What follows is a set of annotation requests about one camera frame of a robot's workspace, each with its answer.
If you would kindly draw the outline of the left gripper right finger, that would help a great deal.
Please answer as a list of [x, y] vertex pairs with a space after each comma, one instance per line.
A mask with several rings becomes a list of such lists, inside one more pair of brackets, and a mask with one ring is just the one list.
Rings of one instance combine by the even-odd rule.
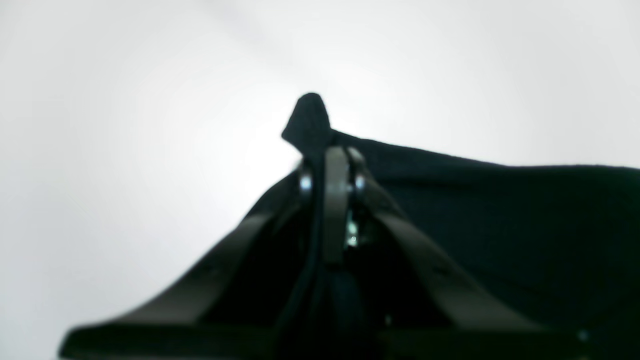
[[393, 237], [420, 284], [441, 312], [460, 330], [538, 331], [541, 326], [491, 295], [402, 213], [366, 167], [364, 156], [347, 150], [354, 167], [357, 198]]

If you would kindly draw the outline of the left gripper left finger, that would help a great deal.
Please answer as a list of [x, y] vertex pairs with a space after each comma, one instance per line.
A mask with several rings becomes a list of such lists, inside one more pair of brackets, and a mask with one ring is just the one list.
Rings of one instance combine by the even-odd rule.
[[109, 326], [272, 325], [305, 266], [312, 208], [313, 171], [301, 165], [178, 280]]

